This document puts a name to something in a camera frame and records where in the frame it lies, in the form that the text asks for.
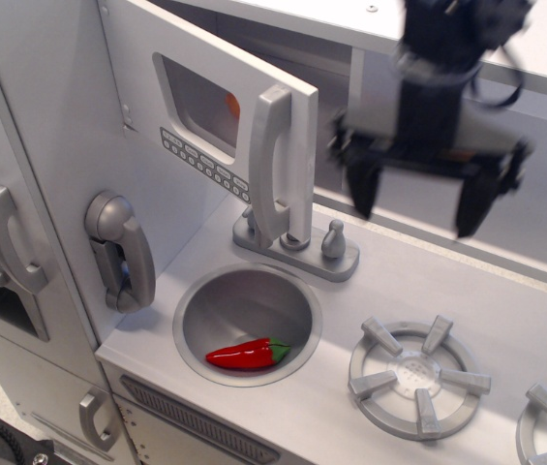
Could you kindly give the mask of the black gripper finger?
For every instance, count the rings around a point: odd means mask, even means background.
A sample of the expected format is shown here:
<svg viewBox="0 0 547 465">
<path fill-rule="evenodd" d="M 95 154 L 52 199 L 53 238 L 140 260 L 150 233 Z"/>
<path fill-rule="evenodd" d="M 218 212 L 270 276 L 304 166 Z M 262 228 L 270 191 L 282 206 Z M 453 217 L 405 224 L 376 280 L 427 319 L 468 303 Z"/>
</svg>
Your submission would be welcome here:
<svg viewBox="0 0 547 465">
<path fill-rule="evenodd" d="M 476 234 L 490 212 L 493 203 L 509 191 L 517 190 L 520 174 L 500 175 L 483 171 L 463 183 L 455 218 L 459 238 Z"/>
<path fill-rule="evenodd" d="M 355 210 L 369 219 L 376 203 L 382 166 L 366 159 L 352 159 L 347 164 L 347 183 Z"/>
</svg>

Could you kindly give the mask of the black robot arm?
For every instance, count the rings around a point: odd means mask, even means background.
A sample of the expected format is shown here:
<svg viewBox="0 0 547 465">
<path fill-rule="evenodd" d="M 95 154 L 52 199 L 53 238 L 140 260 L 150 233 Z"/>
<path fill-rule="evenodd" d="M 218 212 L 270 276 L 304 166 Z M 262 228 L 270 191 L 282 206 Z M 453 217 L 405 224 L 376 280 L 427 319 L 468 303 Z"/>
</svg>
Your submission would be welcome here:
<svg viewBox="0 0 547 465">
<path fill-rule="evenodd" d="M 454 228 L 474 235 L 494 201 L 519 187 L 532 144 L 484 120 L 483 110 L 511 107 L 525 78 L 512 67 L 514 91 L 482 101 L 480 60 L 504 49 L 524 26 L 528 1 L 407 1 L 385 97 L 346 108 L 334 121 L 329 153 L 346 171 L 355 210 L 371 215 L 386 168 L 461 180 Z"/>
</svg>

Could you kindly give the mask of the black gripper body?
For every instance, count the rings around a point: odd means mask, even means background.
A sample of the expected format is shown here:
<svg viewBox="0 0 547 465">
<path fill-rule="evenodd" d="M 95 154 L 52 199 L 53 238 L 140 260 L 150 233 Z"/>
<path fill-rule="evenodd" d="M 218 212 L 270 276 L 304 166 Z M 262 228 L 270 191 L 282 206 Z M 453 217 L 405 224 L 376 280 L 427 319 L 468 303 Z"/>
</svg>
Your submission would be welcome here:
<svg viewBox="0 0 547 465">
<path fill-rule="evenodd" d="M 456 179 L 518 179 L 534 146 L 454 87 L 394 82 L 336 114 L 329 152 L 349 168 L 418 171 Z"/>
</svg>

